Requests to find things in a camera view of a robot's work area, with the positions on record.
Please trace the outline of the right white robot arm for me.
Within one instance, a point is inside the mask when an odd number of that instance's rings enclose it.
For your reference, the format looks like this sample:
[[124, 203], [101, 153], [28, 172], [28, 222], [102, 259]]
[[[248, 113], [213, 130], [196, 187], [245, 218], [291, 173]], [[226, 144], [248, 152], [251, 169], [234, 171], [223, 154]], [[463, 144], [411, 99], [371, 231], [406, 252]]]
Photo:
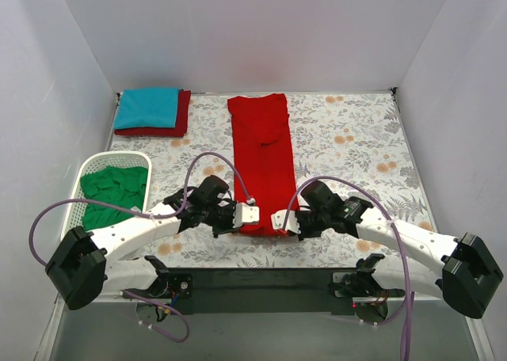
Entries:
[[337, 282], [344, 295], [418, 292], [441, 298], [458, 313], [479, 319], [504, 279], [479, 236], [466, 233], [454, 237], [395, 220], [372, 196], [342, 199], [317, 178], [308, 180], [297, 192], [308, 206], [295, 212], [292, 231], [300, 239], [331, 229], [383, 245], [401, 256], [396, 261], [373, 253], [358, 260], [354, 272]]

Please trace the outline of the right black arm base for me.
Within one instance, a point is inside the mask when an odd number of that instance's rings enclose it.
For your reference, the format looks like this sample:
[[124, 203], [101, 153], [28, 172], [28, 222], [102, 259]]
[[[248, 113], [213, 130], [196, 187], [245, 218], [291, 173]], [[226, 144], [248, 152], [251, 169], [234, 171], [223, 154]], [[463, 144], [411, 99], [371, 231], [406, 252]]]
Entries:
[[379, 263], [385, 258], [380, 253], [359, 259], [351, 272], [334, 272], [331, 291], [336, 298], [351, 298], [355, 315], [367, 322], [384, 322], [388, 318], [389, 298], [404, 298], [405, 291], [396, 288], [382, 288], [373, 274], [379, 270]]

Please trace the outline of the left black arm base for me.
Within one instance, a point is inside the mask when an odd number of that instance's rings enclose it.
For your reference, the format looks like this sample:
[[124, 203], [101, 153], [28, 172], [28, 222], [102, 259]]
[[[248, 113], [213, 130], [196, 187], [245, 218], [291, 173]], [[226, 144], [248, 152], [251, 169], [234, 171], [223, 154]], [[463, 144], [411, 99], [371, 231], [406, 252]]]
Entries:
[[168, 268], [156, 268], [155, 279], [148, 283], [148, 287], [129, 287], [122, 295], [125, 298], [135, 298], [143, 303], [161, 309], [164, 314], [169, 314], [169, 306], [175, 308], [181, 300], [190, 299], [193, 296], [194, 275], [189, 272], [175, 272]]

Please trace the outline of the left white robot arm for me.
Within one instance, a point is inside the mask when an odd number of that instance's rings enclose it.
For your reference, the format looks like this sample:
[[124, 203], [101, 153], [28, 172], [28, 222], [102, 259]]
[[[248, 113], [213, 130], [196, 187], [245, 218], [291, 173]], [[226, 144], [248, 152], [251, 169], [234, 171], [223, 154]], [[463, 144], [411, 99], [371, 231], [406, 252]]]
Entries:
[[69, 230], [45, 268], [70, 310], [79, 310], [104, 293], [138, 291], [161, 298], [174, 293], [169, 269], [156, 257], [125, 260], [125, 256], [161, 238], [204, 224], [215, 237], [238, 229], [238, 202], [216, 176], [197, 187], [180, 189], [148, 211], [109, 227]]

